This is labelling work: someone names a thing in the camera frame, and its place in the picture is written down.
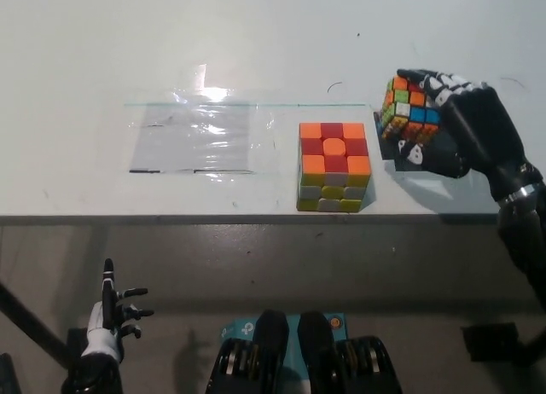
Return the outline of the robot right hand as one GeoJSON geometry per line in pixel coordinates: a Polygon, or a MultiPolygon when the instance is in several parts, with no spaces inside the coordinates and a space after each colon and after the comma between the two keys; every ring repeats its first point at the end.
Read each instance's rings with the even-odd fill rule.
{"type": "Polygon", "coordinates": [[[468,167],[485,175],[495,201],[543,183],[494,88],[454,73],[398,69],[397,75],[418,84],[432,99],[443,127],[468,167]]]}

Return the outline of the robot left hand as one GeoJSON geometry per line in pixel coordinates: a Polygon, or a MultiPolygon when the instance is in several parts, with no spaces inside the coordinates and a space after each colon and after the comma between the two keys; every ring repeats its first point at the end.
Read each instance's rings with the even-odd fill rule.
{"type": "Polygon", "coordinates": [[[81,357],[106,355],[120,364],[125,356],[122,339],[130,334],[137,339],[142,337],[142,329],[137,324],[127,322],[140,321],[154,314],[153,310],[141,310],[134,304],[123,304],[123,300],[147,293],[147,288],[118,291],[113,260],[107,258],[102,272],[102,299],[94,304],[91,311],[86,332],[87,346],[81,357]]]}

